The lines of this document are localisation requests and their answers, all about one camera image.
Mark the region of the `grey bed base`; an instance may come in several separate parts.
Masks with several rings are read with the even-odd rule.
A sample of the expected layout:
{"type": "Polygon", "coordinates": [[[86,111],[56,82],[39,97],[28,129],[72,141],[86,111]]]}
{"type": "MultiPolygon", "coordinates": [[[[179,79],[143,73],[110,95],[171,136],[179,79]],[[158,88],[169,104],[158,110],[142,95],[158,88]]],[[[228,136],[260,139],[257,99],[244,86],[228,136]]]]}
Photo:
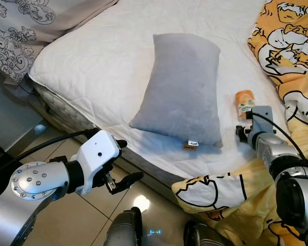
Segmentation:
{"type": "MultiPolygon", "coordinates": [[[[65,133],[74,133],[95,127],[81,112],[46,87],[39,84],[33,84],[33,86],[37,96],[36,100],[31,103],[32,106],[55,128],[65,133]]],[[[184,178],[154,166],[128,148],[123,149],[121,159],[117,164],[118,167],[128,173],[144,173],[142,182],[145,185],[177,204],[172,185],[183,181],[184,178]]]]}

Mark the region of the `grey robot leg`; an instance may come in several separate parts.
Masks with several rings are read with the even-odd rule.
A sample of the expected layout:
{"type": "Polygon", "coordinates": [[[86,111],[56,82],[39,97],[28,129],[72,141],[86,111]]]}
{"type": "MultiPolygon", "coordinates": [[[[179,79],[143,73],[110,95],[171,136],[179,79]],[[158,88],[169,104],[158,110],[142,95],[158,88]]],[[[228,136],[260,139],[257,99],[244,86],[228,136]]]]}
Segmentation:
{"type": "Polygon", "coordinates": [[[189,220],[184,227],[184,246],[235,246],[205,223],[189,220]]]}
{"type": "Polygon", "coordinates": [[[103,246],[142,246],[144,227],[138,207],[124,210],[112,221],[103,246]]]}

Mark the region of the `grey left robot leg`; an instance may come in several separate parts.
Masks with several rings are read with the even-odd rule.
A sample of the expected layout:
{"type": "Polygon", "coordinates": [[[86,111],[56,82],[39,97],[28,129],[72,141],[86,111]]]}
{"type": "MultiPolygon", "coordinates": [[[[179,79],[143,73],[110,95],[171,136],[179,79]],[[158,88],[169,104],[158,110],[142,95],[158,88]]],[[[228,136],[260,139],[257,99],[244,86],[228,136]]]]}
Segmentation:
{"type": "Polygon", "coordinates": [[[142,246],[144,227],[138,207],[124,210],[112,221],[103,246],[142,246]]]}

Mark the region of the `orange plastic bottle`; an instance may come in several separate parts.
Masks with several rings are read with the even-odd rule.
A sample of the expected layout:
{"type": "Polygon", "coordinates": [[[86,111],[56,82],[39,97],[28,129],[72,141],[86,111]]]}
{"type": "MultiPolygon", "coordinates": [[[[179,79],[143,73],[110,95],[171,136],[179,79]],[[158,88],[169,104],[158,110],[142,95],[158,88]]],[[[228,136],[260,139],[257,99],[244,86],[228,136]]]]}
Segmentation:
{"type": "Polygon", "coordinates": [[[238,110],[238,118],[240,121],[246,121],[246,113],[250,112],[255,106],[255,97],[252,91],[239,91],[236,96],[236,107],[238,110]]]}

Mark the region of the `grey right robot leg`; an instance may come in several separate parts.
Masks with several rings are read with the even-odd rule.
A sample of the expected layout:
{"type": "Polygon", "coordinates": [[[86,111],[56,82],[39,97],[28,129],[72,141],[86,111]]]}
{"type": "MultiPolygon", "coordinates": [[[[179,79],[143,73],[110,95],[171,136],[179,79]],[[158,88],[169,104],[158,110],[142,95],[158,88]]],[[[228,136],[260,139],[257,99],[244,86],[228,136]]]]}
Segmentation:
{"type": "Polygon", "coordinates": [[[189,220],[184,227],[184,246],[235,246],[205,223],[189,220]]]}

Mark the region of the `grey plush pillow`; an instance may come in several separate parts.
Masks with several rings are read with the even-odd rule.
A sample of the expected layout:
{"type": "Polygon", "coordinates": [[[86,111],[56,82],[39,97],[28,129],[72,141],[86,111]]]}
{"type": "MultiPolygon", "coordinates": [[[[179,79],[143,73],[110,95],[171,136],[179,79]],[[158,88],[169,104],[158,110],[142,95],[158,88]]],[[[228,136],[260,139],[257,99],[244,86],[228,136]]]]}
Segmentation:
{"type": "Polygon", "coordinates": [[[152,36],[155,59],[131,128],[200,145],[223,146],[218,116],[220,48],[187,33],[152,36]]]}

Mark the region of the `white quilted mattress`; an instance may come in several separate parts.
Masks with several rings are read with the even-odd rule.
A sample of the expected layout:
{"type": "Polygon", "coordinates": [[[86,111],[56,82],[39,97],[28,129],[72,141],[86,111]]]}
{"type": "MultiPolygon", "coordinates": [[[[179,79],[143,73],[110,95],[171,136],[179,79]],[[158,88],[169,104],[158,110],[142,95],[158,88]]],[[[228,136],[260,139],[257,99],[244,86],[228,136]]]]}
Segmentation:
{"type": "Polygon", "coordinates": [[[46,46],[29,75],[87,120],[128,141],[129,150],[152,166],[183,178],[236,171],[255,158],[238,142],[235,127],[239,91],[254,93],[270,106],[276,124],[287,129],[285,108],[246,46],[265,0],[119,0],[80,28],[46,46]],[[131,128],[144,100],[155,62],[153,36],[189,33],[220,50],[210,89],[194,86],[193,103],[208,101],[217,110],[223,146],[183,150],[182,141],[131,128]]]}

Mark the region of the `orange duck print blanket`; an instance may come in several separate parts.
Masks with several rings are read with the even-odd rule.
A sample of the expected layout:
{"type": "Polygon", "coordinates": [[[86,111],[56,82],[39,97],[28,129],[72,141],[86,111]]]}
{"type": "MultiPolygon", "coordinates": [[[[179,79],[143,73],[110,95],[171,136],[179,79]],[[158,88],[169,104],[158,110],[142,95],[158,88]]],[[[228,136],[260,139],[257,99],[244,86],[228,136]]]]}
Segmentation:
{"type": "MultiPolygon", "coordinates": [[[[267,0],[248,46],[284,103],[285,135],[308,160],[308,0],[267,0]]],[[[257,156],[226,174],[260,170],[269,173],[257,156]]],[[[201,212],[178,203],[235,246],[308,246],[300,240],[299,230],[279,217],[275,195],[276,188],[269,183],[254,197],[222,211],[201,212]]]]}

